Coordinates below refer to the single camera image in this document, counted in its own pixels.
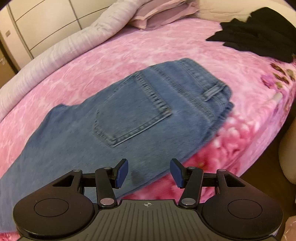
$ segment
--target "back pocket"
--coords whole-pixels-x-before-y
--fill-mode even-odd
[[[172,114],[171,108],[136,72],[100,104],[94,131],[115,147]]]

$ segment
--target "pink bedspread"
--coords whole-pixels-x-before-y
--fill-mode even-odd
[[[0,178],[54,106],[79,104],[137,70],[185,57],[228,84],[235,105],[216,136],[185,166],[198,166],[205,172],[225,168],[236,175],[244,173],[287,117],[295,95],[296,61],[281,63],[205,41],[218,30],[219,23],[200,19],[183,19],[152,31],[127,27],[51,74],[0,123]],[[128,198],[178,200],[181,193],[168,174]],[[212,194],[211,188],[204,188],[201,201]],[[0,240],[17,237],[2,234]]]

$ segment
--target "ribbed gray plate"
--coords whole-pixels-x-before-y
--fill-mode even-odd
[[[101,210],[80,233],[65,241],[226,241],[209,230],[193,210],[178,208],[173,200],[123,200]],[[266,241],[275,241],[270,237]]]

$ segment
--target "brown floor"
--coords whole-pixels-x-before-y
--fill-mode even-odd
[[[278,149],[281,138],[296,117],[296,103],[276,138],[268,146],[259,159],[241,176],[243,180],[276,199],[284,212],[284,220],[277,234],[280,240],[285,228],[285,222],[290,216],[296,215],[296,185],[290,183],[284,176],[280,164]]]

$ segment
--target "jeans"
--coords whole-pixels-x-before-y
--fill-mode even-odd
[[[233,108],[230,88],[191,59],[133,73],[83,103],[53,108],[0,179],[0,232],[15,230],[14,205],[73,169],[114,167],[129,173],[116,197],[164,176],[216,133]],[[95,188],[85,195],[96,202]]]

